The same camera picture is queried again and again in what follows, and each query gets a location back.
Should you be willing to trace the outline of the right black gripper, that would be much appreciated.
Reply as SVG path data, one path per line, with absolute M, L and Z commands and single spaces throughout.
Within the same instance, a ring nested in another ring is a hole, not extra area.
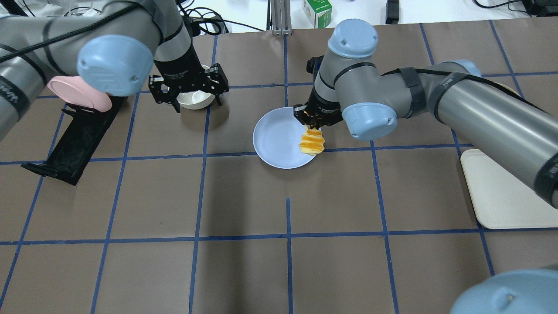
M 303 105 L 293 106 L 293 116 L 307 130 L 315 128 L 320 130 L 321 127 L 333 126 L 343 121 L 340 110 L 334 110 L 333 113 L 323 113 L 317 105 L 305 103 Z

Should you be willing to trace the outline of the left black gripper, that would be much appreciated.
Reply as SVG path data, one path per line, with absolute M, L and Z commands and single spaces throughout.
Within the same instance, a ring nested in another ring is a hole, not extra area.
M 180 92 L 203 91 L 215 96 L 222 106 L 221 95 L 229 92 L 229 82 L 221 64 L 215 63 L 205 70 L 195 48 L 189 48 L 175 60 L 154 60 L 159 75 L 148 76 L 148 88 L 156 103 L 173 106 L 181 112 L 177 97 Z

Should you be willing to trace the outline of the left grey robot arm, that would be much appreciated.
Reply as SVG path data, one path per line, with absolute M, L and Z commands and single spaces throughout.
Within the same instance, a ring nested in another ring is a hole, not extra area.
M 97 91 L 127 97 L 142 90 L 153 68 L 156 83 L 169 88 L 157 101 L 176 111 L 179 93 L 229 91 L 221 65 L 201 65 L 174 0 L 108 0 L 96 17 L 3 17 L 1 137 L 53 77 L 80 77 Z

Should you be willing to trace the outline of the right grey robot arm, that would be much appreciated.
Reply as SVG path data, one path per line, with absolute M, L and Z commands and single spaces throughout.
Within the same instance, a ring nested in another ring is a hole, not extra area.
M 378 42 L 364 20 L 339 23 L 325 55 L 307 63 L 313 89 L 294 117 L 311 129 L 344 121 L 353 138 L 373 141 L 392 133 L 398 119 L 430 113 L 557 207 L 555 117 L 483 78 L 470 60 L 379 74 L 372 60 Z

